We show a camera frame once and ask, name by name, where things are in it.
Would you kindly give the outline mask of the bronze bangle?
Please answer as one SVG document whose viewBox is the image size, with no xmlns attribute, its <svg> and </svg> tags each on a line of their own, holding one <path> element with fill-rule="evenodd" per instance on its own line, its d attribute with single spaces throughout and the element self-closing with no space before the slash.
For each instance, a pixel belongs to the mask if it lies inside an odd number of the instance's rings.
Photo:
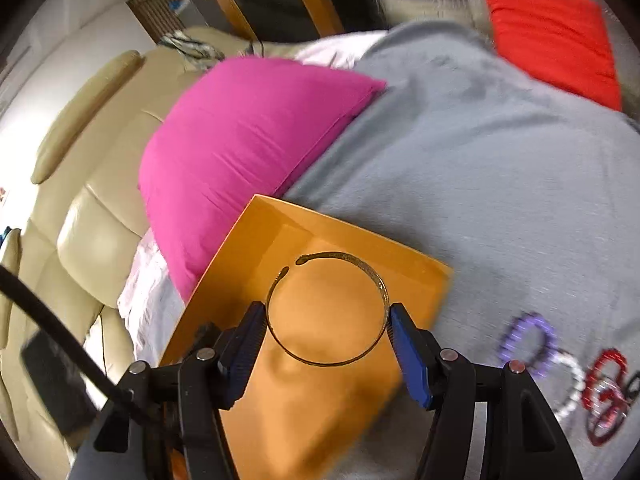
<svg viewBox="0 0 640 480">
<path fill-rule="evenodd" d="M 265 305 L 268 330 L 288 356 L 309 366 L 340 367 L 363 359 L 378 344 L 390 293 L 362 259 L 314 252 L 282 268 Z"/>
</svg>

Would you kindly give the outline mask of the dark red thin bangle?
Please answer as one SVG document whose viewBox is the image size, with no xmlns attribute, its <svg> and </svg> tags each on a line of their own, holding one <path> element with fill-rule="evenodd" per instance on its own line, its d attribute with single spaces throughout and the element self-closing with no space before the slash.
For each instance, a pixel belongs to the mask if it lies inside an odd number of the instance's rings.
<svg viewBox="0 0 640 480">
<path fill-rule="evenodd" d="M 628 411 L 628 403 L 620 391 L 608 389 L 597 393 L 587 419 L 589 442 L 600 448 L 612 440 L 626 422 Z"/>
</svg>

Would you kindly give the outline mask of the orange cardboard box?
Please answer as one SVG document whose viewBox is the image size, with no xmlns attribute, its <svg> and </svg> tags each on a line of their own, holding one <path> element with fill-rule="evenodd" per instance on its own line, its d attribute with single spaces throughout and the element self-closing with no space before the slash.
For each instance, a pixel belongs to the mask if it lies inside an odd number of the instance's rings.
<svg viewBox="0 0 640 480">
<path fill-rule="evenodd" d="M 373 424 L 401 374 L 383 333 L 400 302 L 434 324 L 451 270 L 416 250 L 283 200 L 252 198 L 220 246 L 163 353 L 182 358 L 206 324 L 248 306 L 271 327 L 244 396 L 221 415 L 243 479 L 319 479 Z"/>
</svg>

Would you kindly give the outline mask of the grey blanket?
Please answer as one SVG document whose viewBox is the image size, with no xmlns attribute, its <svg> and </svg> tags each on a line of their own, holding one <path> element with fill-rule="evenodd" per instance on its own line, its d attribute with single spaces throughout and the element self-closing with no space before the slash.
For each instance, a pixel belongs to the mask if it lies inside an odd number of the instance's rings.
<svg viewBox="0 0 640 480">
<path fill-rule="evenodd" d="M 356 63 L 386 82 L 286 192 L 454 271 L 436 339 L 492 364 L 544 316 L 589 366 L 639 365 L 639 127 L 533 80 L 451 22 L 392 29 Z"/>
</svg>

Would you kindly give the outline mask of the magenta pillow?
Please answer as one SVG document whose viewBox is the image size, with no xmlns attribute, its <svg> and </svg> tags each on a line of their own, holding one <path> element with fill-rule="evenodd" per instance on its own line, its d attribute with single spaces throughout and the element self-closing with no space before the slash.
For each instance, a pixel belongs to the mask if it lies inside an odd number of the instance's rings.
<svg viewBox="0 0 640 480">
<path fill-rule="evenodd" d="M 139 188 L 182 300 L 253 196 L 282 196 L 385 88 L 353 70 L 237 56 L 180 96 L 146 144 Z"/>
</svg>

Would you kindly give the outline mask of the red pillow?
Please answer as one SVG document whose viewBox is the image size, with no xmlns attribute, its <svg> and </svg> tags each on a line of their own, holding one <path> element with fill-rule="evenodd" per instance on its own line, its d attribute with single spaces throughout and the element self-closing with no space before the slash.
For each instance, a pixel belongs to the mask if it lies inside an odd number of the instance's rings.
<svg viewBox="0 0 640 480">
<path fill-rule="evenodd" d="M 486 0 L 498 55 L 529 76 L 620 112 L 622 90 L 591 0 Z"/>
</svg>

